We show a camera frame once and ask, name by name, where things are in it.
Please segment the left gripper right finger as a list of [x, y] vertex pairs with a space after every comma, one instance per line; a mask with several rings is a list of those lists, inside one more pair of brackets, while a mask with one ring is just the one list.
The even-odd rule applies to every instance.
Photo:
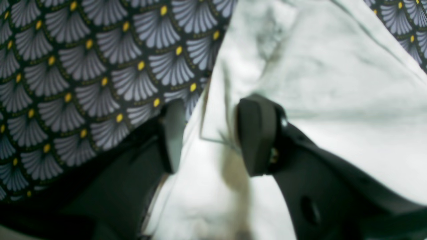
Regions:
[[426, 207], [313, 143], [279, 104], [260, 95], [237, 105], [247, 173], [273, 176], [298, 240], [425, 240]]

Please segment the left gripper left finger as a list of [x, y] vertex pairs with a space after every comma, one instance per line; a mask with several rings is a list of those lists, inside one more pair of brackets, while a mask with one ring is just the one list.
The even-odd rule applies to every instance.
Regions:
[[116, 148], [67, 173], [31, 200], [1, 204], [1, 226], [45, 240], [137, 240], [151, 198], [179, 168], [183, 100]]

